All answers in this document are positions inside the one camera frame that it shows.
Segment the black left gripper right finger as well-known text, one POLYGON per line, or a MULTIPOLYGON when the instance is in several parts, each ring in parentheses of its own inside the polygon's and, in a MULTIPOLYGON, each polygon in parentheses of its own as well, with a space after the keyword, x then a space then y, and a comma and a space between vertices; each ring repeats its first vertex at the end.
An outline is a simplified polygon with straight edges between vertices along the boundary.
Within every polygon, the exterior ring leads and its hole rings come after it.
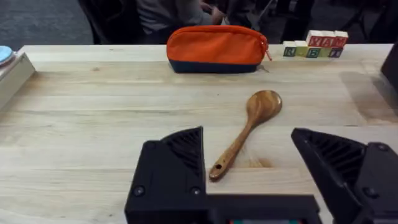
POLYGON ((334 223, 397 223, 397 154, 387 144, 305 128, 291 138, 334 223))

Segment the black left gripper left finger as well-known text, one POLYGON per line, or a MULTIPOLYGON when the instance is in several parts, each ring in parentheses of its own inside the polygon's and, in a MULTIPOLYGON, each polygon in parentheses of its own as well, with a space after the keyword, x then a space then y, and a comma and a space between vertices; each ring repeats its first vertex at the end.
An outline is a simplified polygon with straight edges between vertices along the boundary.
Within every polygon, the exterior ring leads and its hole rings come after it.
POLYGON ((128 223, 206 223, 205 199, 201 126, 142 145, 124 207, 128 223))

